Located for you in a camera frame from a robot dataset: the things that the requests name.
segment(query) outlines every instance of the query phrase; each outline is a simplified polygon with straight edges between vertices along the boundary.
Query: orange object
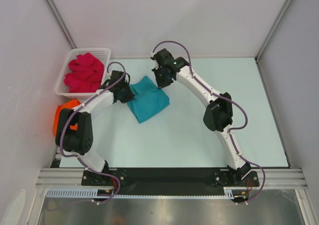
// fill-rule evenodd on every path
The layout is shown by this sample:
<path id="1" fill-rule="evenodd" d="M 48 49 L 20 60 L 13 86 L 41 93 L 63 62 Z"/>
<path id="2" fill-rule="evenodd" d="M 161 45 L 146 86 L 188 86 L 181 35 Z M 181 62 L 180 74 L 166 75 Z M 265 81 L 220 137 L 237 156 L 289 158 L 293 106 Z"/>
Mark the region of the orange object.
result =
<path id="1" fill-rule="evenodd" d="M 59 116 L 60 116 L 60 111 L 62 109 L 72 109 L 78 105 L 80 105 L 81 102 L 77 99 L 71 99 L 70 101 L 66 102 L 65 104 L 62 105 L 58 105 L 56 107 L 56 111 L 55 111 L 55 116 L 54 116 L 54 123 L 53 123 L 53 134 L 54 136 L 56 136 L 56 130 L 58 129 L 58 122 L 59 122 Z M 70 126 L 71 129 L 73 130 L 77 130 L 78 126 L 77 125 L 73 125 Z"/>

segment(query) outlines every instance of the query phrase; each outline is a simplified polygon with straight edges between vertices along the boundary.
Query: teal towel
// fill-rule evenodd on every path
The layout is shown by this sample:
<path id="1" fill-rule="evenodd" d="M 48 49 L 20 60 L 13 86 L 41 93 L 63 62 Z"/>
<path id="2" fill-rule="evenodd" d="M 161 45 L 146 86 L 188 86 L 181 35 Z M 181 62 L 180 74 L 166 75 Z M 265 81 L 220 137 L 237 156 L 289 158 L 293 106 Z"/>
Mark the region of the teal towel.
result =
<path id="1" fill-rule="evenodd" d="M 169 97 L 147 76 L 130 87 L 135 99 L 127 104 L 139 123 L 152 118 L 169 105 Z"/>

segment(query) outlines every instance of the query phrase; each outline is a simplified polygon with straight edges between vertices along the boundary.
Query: red cloth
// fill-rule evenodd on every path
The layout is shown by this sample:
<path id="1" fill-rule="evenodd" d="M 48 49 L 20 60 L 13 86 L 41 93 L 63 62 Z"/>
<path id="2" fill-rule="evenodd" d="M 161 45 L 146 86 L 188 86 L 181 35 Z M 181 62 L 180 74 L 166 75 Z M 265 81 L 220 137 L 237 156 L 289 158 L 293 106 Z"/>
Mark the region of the red cloth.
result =
<path id="1" fill-rule="evenodd" d="M 64 83 L 70 87 L 69 93 L 95 92 L 101 85 L 104 65 L 90 53 L 78 55 L 69 62 L 71 73 L 65 75 Z"/>

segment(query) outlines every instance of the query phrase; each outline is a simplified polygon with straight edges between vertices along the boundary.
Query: white plastic basket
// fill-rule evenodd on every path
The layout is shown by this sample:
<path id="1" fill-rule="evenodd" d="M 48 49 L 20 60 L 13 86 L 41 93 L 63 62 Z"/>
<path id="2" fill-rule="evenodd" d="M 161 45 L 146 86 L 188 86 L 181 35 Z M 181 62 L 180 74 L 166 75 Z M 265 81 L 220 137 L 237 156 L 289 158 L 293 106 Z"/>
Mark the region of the white plastic basket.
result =
<path id="1" fill-rule="evenodd" d="M 108 48 L 80 48 L 80 49 L 73 49 L 68 54 L 67 58 L 64 61 L 63 67 L 61 69 L 60 75 L 58 80 L 56 81 L 54 92 L 57 95 L 63 95 L 70 99 L 88 99 L 94 93 L 69 93 L 70 88 L 64 84 L 64 77 L 66 74 L 71 73 L 72 71 L 69 69 L 69 62 L 73 59 L 76 59 L 76 56 L 79 54 L 86 54 L 91 53 L 97 59 L 99 59 L 104 65 L 104 73 L 102 77 L 101 84 L 105 81 L 106 77 L 106 66 L 109 64 L 111 50 Z"/>

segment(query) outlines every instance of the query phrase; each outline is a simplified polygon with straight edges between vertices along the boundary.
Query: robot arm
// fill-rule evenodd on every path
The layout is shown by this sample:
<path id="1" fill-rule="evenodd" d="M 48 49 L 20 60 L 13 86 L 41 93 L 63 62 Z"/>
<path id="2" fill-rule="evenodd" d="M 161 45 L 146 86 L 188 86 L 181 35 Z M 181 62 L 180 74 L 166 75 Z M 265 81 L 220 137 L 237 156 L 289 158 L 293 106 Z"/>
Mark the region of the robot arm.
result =
<path id="1" fill-rule="evenodd" d="M 121 78 L 123 72 L 112 71 L 110 79 L 101 85 L 100 89 L 96 91 L 99 96 L 97 98 L 89 98 L 82 105 L 73 109 L 62 109 L 59 116 L 57 134 L 55 143 L 60 146 L 60 139 L 62 130 L 74 111 L 80 109 L 72 118 L 68 128 L 63 137 L 63 151 L 67 156 L 78 157 L 89 168 L 101 172 L 105 168 L 108 170 L 107 162 L 102 159 L 96 152 L 93 145 L 93 129 L 92 121 L 108 106 L 111 106 L 118 100 L 122 103 L 131 101 L 134 97 L 129 83 L 123 78 L 119 83 L 113 86 L 110 90 L 101 93 L 106 85 L 114 84 Z"/>
<path id="2" fill-rule="evenodd" d="M 206 108 L 203 117 L 204 124 L 209 130 L 214 131 L 220 140 L 227 154 L 229 169 L 234 170 L 239 179 L 244 179 L 246 175 L 250 173 L 251 167 L 250 164 L 246 163 L 239 156 L 241 155 L 241 152 L 233 132 L 231 131 L 230 134 L 232 135 L 239 153 L 236 152 L 228 133 L 233 122 L 232 104 L 214 96 L 213 93 L 220 94 L 220 92 L 212 88 L 196 74 L 196 78 L 206 87 L 211 89 L 211 94 L 209 94 L 193 78 L 189 70 L 189 63 L 184 58 L 179 57 L 174 59 L 166 49 L 162 49 L 154 54 L 151 59 L 156 61 L 156 67 L 152 71 L 155 74 L 159 88 L 167 87 L 173 83 L 173 80 L 176 80 L 187 87 L 202 102 Z M 228 93 L 220 95 L 231 99 Z"/>

